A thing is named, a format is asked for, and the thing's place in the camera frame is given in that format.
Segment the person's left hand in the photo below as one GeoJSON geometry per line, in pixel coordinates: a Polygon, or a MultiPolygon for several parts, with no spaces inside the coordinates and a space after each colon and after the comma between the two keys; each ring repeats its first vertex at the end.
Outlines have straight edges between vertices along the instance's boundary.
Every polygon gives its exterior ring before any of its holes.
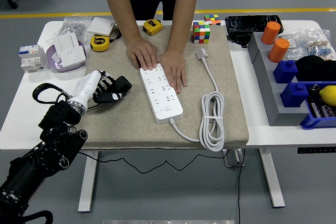
{"type": "Polygon", "coordinates": [[[186,64],[183,51],[168,49],[156,58],[165,73],[169,85],[176,93],[181,92],[181,86],[187,86],[186,64]]]}

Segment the person's right hand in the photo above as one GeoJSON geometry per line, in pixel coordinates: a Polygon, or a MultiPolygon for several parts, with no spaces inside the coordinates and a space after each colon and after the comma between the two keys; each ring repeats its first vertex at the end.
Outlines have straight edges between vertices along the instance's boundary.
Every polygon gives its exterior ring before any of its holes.
{"type": "Polygon", "coordinates": [[[138,70],[152,70],[156,67],[156,49],[147,40],[135,38],[127,42],[127,54],[138,70]]]}

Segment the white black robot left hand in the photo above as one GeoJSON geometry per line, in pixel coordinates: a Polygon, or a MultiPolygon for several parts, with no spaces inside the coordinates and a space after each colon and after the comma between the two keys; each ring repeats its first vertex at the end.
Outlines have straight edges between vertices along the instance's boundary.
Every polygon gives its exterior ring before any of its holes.
{"type": "Polygon", "coordinates": [[[106,71],[95,70],[78,81],[68,103],[85,107],[91,100],[97,104],[114,103],[126,96],[131,88],[126,77],[114,79],[106,71]]]}

